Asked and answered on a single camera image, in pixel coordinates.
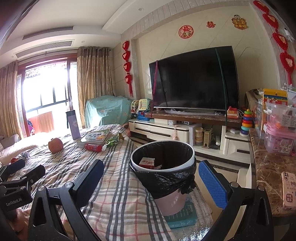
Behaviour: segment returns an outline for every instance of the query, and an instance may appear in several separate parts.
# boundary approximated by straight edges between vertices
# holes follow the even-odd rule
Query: air conditioning vent
[[[41,34],[47,34],[47,33],[52,33],[52,32],[58,32],[58,31],[67,31],[67,30],[73,30],[74,26],[65,26],[65,27],[57,27],[57,28],[49,28],[49,29],[44,29],[44,30],[40,30],[37,32],[33,32],[30,34],[26,34],[23,36],[23,40],[24,39],[28,39],[37,35],[41,35]]]
[[[52,49],[52,48],[59,48],[59,47],[68,47],[72,45],[73,40],[67,40],[67,41],[62,41],[62,42],[53,42],[53,43],[47,43],[47,44],[42,44],[38,45],[26,50],[23,50],[21,52],[16,53],[16,57],[20,58],[23,57],[27,54],[38,52],[41,50],[46,50],[46,49]]]

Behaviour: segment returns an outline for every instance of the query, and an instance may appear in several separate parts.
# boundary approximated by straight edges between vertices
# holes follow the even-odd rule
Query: television
[[[228,106],[239,107],[237,69],[232,46],[181,53],[150,63],[155,108],[225,110],[219,53]]]

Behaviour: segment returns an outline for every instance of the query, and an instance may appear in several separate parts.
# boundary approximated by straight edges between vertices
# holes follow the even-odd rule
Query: bed
[[[125,134],[125,129],[118,124],[92,129],[104,128],[111,128],[113,134]],[[88,131],[90,129],[81,130],[81,135]],[[88,206],[81,209],[100,239],[176,240],[151,194],[129,168],[130,156],[135,147],[127,136],[119,144],[100,153],[78,148],[71,134],[60,139],[64,143],[64,149],[57,154],[52,154],[47,145],[29,150],[30,158],[26,161],[26,166],[16,172],[12,180],[18,179],[38,165],[43,165],[46,174],[33,185],[31,194],[34,196],[39,185],[44,184],[47,188],[59,187],[86,171],[95,159],[100,159],[105,164],[103,177]],[[31,205],[22,207],[27,218]],[[77,240],[62,208],[58,207],[58,211],[69,237]]]

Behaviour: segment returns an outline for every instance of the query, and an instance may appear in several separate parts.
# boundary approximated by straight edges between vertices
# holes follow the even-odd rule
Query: remote control
[[[221,140],[219,136],[216,136],[216,145],[220,146],[221,145]]]

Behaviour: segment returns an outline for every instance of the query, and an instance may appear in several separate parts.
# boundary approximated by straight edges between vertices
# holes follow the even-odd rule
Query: pink storage box
[[[268,152],[282,155],[291,155],[296,133],[278,131],[267,126],[264,145]]]
[[[267,124],[277,131],[296,132],[296,108],[266,103]]]

